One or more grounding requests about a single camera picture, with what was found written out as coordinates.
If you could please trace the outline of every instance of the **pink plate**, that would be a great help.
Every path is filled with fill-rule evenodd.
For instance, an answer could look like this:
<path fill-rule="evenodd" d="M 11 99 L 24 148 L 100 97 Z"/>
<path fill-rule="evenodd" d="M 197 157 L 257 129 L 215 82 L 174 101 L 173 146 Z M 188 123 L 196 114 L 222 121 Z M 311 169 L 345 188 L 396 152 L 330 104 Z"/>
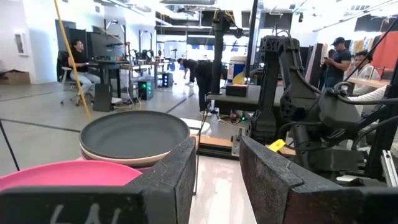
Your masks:
<path fill-rule="evenodd" d="M 0 177 L 0 191 L 32 185 L 123 186 L 140 175 L 138 170 L 110 162 L 58 162 Z"/>

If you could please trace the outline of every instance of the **white table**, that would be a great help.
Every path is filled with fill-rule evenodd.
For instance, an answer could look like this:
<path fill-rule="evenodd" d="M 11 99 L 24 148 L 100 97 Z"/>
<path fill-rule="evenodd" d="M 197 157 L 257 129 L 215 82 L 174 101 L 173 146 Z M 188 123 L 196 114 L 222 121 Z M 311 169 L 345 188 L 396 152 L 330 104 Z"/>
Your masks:
<path fill-rule="evenodd" d="M 194 120 L 194 119 L 187 119 L 187 118 L 180 118 L 180 119 L 183 120 L 185 122 L 185 124 L 188 125 L 188 127 L 190 128 L 191 135 L 198 134 L 198 132 L 200 130 L 200 126 L 201 126 L 201 121 Z M 201 130 L 201 134 L 209 135 L 210 133 L 211 133 L 210 124 L 205 122 L 205 124 L 203 125 L 203 128 Z"/>

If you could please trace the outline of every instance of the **baseball cap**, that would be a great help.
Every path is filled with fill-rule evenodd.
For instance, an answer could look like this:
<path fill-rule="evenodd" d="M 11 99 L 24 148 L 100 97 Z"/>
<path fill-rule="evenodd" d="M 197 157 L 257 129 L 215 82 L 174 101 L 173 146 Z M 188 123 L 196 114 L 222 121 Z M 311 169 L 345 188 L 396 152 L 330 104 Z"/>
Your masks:
<path fill-rule="evenodd" d="M 332 45 L 336 46 L 338 44 L 343 44 L 346 40 L 344 39 L 344 37 L 337 37 L 335 39 L 335 41 L 333 41 Z"/>

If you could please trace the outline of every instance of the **gray plate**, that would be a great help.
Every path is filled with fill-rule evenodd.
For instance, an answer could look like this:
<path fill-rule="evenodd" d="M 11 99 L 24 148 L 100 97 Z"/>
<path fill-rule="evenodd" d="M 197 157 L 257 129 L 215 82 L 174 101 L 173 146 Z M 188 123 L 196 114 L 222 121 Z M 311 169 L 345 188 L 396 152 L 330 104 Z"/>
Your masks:
<path fill-rule="evenodd" d="M 128 111 L 96 119 L 80 133 L 85 150 L 112 159 L 138 159 L 169 152 L 189 137 L 180 118 L 156 111 Z"/>

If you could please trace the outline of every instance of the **yellow pole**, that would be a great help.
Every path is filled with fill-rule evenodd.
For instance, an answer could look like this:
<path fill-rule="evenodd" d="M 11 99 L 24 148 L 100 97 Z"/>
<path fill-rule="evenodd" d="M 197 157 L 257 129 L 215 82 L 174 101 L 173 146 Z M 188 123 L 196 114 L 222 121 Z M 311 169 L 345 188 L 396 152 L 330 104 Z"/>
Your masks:
<path fill-rule="evenodd" d="M 61 15 L 60 15 L 60 10 L 59 10 L 59 8 L 58 8 L 58 2 L 57 2 L 57 0 L 54 0 L 54 4 L 55 4 L 55 10 L 57 11 L 58 21 L 59 21 L 60 27 L 61 27 L 61 32 L 62 32 L 63 41 L 64 41 L 65 45 L 67 46 L 67 50 L 68 50 L 69 57 L 72 59 L 72 67 L 73 67 L 73 72 L 75 73 L 75 80 L 76 80 L 77 87 L 78 87 L 78 89 L 79 89 L 79 94 L 80 94 L 81 100 L 82 100 L 82 102 L 83 102 L 83 106 L 84 106 L 84 108 L 85 108 L 87 118 L 91 121 L 91 114 L 90 114 L 90 111 L 89 111 L 89 109 L 88 109 L 88 107 L 87 107 L 87 102 L 86 102 L 85 96 L 83 95 L 83 91 L 81 90 L 81 85 L 80 85 L 80 82 L 79 82 L 79 77 L 78 77 L 78 75 L 77 75 L 77 69 L 76 69 L 75 59 L 73 58 L 72 50 L 70 49 L 69 41 L 68 41 L 67 35 L 66 35 L 66 33 L 65 33 L 65 28 L 64 28 L 64 26 L 63 26 L 63 24 L 62 24 L 62 19 L 61 19 Z"/>

